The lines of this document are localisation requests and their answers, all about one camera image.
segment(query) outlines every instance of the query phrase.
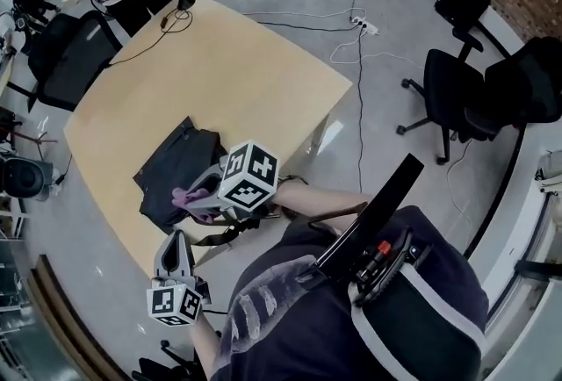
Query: wooden table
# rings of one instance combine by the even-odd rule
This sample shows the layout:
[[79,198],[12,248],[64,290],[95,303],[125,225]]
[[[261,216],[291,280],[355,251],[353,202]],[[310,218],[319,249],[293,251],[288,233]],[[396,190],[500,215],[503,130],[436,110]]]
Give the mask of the wooden table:
[[[145,25],[114,61],[154,44],[162,17],[174,7]],[[284,163],[351,86],[309,53],[221,4],[197,0],[191,11],[189,29],[105,70],[65,127],[92,197],[150,277],[166,235],[139,213],[142,192],[133,176],[186,116],[198,128],[219,132],[226,149],[254,139]],[[173,30],[183,27],[179,21]],[[198,238],[219,231],[190,223],[189,233]],[[205,251],[194,248],[196,260]]]

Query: pink cloth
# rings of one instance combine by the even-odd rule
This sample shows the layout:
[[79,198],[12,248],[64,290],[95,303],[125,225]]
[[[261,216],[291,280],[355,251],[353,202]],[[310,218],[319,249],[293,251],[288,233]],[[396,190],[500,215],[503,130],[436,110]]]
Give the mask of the pink cloth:
[[181,188],[175,188],[172,191],[172,204],[178,208],[185,209],[189,214],[191,214],[196,219],[201,220],[205,223],[212,223],[213,216],[211,214],[205,214],[201,211],[192,211],[190,209],[190,203],[195,200],[200,200],[201,198],[209,197],[209,191],[207,189],[198,189],[195,192],[189,193],[187,190]]

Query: black bag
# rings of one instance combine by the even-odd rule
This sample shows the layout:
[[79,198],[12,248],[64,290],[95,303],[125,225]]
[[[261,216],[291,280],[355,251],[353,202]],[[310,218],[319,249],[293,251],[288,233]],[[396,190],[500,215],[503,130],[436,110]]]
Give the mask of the black bag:
[[174,188],[189,189],[226,154],[218,133],[198,130],[189,117],[185,119],[133,177],[144,192],[140,213],[170,234],[189,215],[172,204]]

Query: black pants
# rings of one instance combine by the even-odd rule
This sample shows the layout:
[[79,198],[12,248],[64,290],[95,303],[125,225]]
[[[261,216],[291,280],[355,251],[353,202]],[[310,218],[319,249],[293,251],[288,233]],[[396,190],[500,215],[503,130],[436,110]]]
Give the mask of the black pants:
[[121,0],[109,5],[107,11],[129,36],[134,36],[149,20],[172,0]]

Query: person's arm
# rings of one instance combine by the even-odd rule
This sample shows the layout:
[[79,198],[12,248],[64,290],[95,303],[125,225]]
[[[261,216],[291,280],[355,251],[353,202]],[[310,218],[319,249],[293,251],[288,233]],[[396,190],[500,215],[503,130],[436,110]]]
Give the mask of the person's arm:
[[219,354],[219,336],[203,313],[199,315],[197,322],[188,327],[188,330],[203,371],[207,379],[211,379],[214,360]]
[[[307,217],[313,217],[327,212],[340,211],[371,202],[372,197],[338,190],[317,189],[299,181],[288,181],[277,190],[273,203],[289,208]],[[356,214],[326,220],[326,223],[340,233],[345,231],[357,218]]]
[[8,29],[8,31],[4,34],[4,47],[2,49],[4,55],[7,58],[11,58],[13,55],[15,55],[18,52],[11,44],[12,41],[13,41],[13,30]]

